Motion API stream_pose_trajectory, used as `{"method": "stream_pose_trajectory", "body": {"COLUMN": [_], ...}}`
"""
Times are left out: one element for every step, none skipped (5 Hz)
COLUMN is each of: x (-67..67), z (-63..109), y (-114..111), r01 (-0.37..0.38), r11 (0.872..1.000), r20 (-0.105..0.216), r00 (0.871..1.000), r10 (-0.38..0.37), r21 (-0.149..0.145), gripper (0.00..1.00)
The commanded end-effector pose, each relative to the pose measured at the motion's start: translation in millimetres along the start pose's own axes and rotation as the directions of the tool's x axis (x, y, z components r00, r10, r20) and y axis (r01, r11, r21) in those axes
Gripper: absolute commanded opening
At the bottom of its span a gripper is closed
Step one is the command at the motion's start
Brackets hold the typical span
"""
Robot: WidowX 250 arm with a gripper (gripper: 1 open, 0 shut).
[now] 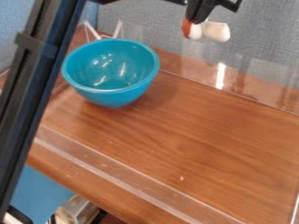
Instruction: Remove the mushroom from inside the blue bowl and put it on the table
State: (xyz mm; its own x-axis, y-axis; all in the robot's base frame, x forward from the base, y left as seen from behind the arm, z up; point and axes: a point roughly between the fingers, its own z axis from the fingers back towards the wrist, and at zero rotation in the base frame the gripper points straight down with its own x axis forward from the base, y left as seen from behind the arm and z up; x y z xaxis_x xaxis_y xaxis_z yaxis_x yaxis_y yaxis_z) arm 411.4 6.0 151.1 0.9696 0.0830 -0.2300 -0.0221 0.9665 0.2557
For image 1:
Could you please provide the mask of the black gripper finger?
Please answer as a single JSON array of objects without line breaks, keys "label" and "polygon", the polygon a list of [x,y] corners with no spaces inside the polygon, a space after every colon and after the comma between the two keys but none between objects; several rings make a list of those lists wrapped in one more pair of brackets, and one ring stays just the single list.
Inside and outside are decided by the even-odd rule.
[{"label": "black gripper finger", "polygon": [[196,13],[199,11],[199,8],[201,6],[203,0],[188,0],[187,3],[187,10],[185,10],[185,18],[192,21]]},{"label": "black gripper finger", "polygon": [[217,6],[217,0],[201,0],[197,12],[197,22],[201,23],[207,20],[213,8]]}]

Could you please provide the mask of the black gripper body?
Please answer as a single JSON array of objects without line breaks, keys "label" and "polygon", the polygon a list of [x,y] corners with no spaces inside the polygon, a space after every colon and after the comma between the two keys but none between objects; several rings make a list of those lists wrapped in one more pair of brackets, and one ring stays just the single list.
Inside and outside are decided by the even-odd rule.
[{"label": "black gripper body", "polygon": [[237,0],[236,2],[231,2],[229,0],[217,0],[217,5],[224,7],[227,10],[236,12],[241,2],[243,0]]}]

